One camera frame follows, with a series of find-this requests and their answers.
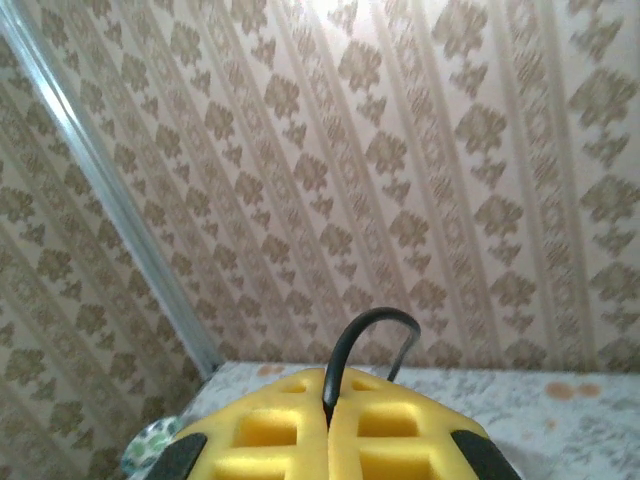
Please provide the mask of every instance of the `wall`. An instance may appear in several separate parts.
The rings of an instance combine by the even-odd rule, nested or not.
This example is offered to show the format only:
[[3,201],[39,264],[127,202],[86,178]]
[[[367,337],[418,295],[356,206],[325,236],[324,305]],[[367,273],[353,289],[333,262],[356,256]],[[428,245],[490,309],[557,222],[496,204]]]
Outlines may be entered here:
[[3,37],[0,76],[0,479],[120,478],[198,374]]
[[640,370],[637,2],[29,8],[227,358]]

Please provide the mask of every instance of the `black rubber part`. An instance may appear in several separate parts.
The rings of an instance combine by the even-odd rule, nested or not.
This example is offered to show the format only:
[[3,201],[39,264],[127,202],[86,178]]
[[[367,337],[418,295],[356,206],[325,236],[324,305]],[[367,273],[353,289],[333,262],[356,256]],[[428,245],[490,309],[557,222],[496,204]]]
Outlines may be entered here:
[[165,448],[145,480],[187,480],[207,443],[204,433],[192,433]]
[[478,480],[522,480],[495,443],[488,438],[469,430],[456,430],[451,437]]
[[402,323],[411,330],[409,338],[404,342],[400,353],[396,357],[395,362],[391,368],[391,373],[387,377],[387,380],[393,382],[396,378],[400,365],[407,352],[420,338],[420,325],[415,319],[406,312],[391,307],[379,307],[367,310],[364,313],[358,315],[342,332],[340,338],[336,342],[336,346],[333,348],[331,358],[327,364],[327,371],[324,377],[324,387],[322,390],[322,406],[324,408],[325,416],[327,417],[327,427],[331,424],[331,417],[333,416],[333,409],[338,403],[338,396],[340,395],[340,384],[342,383],[342,375],[347,365],[347,359],[353,345],[358,340],[360,334],[370,325],[382,321],[393,320]]

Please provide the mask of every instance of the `wallpaper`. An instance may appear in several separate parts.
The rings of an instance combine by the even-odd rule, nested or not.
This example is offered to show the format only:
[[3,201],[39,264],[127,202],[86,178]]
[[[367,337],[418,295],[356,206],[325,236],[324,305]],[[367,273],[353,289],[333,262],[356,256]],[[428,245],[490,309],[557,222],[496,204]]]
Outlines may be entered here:
[[29,9],[226,358],[640,370],[637,2]]
[[0,37],[0,479],[120,478],[199,376]]

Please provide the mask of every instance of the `yellow robot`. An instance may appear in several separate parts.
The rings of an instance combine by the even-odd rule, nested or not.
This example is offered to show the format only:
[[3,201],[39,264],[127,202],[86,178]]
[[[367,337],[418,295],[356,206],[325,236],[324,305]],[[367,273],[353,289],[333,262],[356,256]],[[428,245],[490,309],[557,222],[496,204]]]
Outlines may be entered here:
[[[345,368],[360,333],[383,319],[412,330],[389,378]],[[479,424],[392,383],[419,335],[400,310],[363,313],[326,371],[298,372],[190,425],[147,480],[520,480]]]

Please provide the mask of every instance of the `marble surface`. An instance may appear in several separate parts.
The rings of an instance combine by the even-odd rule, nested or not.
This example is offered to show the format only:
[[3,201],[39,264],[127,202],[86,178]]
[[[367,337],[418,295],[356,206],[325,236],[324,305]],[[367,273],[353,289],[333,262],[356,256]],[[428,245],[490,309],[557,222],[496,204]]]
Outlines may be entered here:
[[[227,363],[183,419],[189,424],[309,367]],[[523,480],[640,480],[639,375],[403,368],[396,383],[483,425]]]

